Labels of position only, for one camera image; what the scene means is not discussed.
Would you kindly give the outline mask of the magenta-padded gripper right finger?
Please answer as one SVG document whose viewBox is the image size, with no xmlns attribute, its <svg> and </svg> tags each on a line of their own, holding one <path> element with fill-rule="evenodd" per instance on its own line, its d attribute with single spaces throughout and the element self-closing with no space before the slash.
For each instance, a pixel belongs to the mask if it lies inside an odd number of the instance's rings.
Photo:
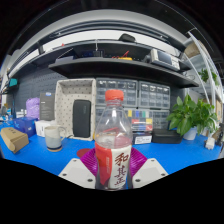
<svg viewBox="0 0 224 224">
<path fill-rule="evenodd" d="M 168 175 L 167 171 L 155 159 L 147 159 L 137 149 L 131 149 L 131 157 L 128 174 L 128 188 L 136 189 Z"/>
</svg>

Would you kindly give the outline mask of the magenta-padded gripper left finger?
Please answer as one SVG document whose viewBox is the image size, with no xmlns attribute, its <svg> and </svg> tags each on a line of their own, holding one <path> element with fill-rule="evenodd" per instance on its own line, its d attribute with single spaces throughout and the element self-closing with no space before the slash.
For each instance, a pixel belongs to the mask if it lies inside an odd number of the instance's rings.
<svg viewBox="0 0 224 224">
<path fill-rule="evenodd" d="M 59 177 L 78 186 L 94 189 L 98 171 L 95 149 L 84 148 L 77 152 L 77 158 L 72 158 L 60 172 Z"/>
</svg>

